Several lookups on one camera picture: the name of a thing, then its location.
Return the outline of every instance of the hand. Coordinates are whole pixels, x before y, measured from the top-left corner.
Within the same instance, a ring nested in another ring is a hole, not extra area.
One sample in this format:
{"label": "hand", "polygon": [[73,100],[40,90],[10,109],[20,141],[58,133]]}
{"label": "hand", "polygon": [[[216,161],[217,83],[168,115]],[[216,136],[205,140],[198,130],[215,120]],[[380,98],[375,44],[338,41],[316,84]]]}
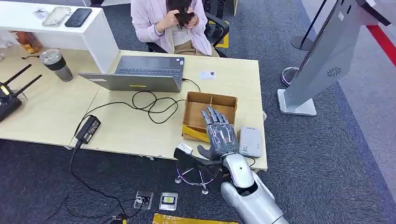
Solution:
{"label": "hand", "polygon": [[206,107],[209,115],[205,111],[201,111],[206,122],[206,132],[208,134],[209,150],[198,146],[198,152],[205,158],[217,161],[221,156],[227,153],[236,153],[239,144],[236,138],[234,126],[229,124],[224,114],[219,113],[211,107]]}
{"label": "hand", "polygon": [[[193,12],[194,12],[194,10],[193,10],[191,7],[189,7],[187,13],[193,13]],[[187,28],[187,29],[192,29],[192,28],[194,28],[194,27],[197,25],[198,20],[199,20],[198,16],[195,15],[195,16],[192,17],[191,20],[188,22],[186,28]]]}
{"label": "hand", "polygon": [[165,19],[162,20],[161,22],[157,23],[157,25],[156,25],[157,31],[162,33],[167,28],[179,24],[179,21],[175,17],[175,14],[179,14],[179,13],[180,13],[179,10],[169,11],[168,14],[166,15]]}

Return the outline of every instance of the red stripe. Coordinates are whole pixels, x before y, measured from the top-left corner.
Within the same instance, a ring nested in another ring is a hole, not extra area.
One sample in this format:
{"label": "red stripe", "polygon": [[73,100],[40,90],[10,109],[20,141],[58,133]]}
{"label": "red stripe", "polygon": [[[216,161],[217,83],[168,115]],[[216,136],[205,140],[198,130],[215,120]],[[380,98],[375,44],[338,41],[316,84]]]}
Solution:
{"label": "red stripe", "polygon": [[390,61],[396,66],[396,47],[392,41],[386,36],[384,31],[378,26],[367,26],[367,29],[377,40],[383,51],[389,57]]}

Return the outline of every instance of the long hair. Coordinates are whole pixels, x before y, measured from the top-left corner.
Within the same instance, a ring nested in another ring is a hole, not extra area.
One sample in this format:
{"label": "long hair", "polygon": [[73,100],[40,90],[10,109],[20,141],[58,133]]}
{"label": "long hair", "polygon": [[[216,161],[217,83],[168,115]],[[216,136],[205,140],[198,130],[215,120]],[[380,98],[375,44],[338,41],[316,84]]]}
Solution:
{"label": "long hair", "polygon": [[166,6],[168,8],[168,11],[179,10],[180,13],[175,14],[175,17],[177,20],[179,20],[179,26],[181,29],[185,27],[188,22],[195,16],[195,13],[187,13],[191,2],[192,0],[166,0]]}

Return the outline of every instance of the router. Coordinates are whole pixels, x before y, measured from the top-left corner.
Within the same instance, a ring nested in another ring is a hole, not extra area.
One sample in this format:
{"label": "router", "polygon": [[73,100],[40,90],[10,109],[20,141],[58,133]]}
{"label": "router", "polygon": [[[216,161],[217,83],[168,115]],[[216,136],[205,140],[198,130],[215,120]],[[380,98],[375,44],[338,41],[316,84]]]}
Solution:
{"label": "router", "polygon": [[27,65],[25,68],[13,75],[5,83],[0,82],[0,122],[8,117],[11,113],[16,111],[16,109],[18,109],[22,105],[22,102],[17,98],[17,96],[42,77],[42,75],[39,75],[31,82],[29,82],[26,86],[22,87],[22,89],[18,90],[17,92],[12,92],[8,84],[10,84],[10,82],[16,79],[31,66],[31,64]]}

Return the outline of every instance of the robotic hand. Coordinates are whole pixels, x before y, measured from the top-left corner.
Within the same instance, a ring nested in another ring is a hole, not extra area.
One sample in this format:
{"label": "robotic hand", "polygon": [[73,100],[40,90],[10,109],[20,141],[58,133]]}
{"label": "robotic hand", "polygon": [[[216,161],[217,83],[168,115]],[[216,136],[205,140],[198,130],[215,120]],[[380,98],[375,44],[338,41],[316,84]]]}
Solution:
{"label": "robotic hand", "polygon": [[206,133],[208,134],[210,149],[205,150],[201,145],[198,146],[198,152],[205,158],[217,161],[227,154],[238,151],[238,141],[236,139],[234,126],[228,122],[224,114],[211,107],[206,107],[209,115],[201,111],[206,122]]}
{"label": "robotic hand", "polygon": [[210,149],[198,146],[199,153],[209,160],[223,160],[223,171],[230,173],[230,182],[223,182],[221,195],[234,208],[244,224],[289,224],[275,198],[256,173],[250,170],[245,157],[238,152],[234,127],[224,114],[207,107],[206,121]]}

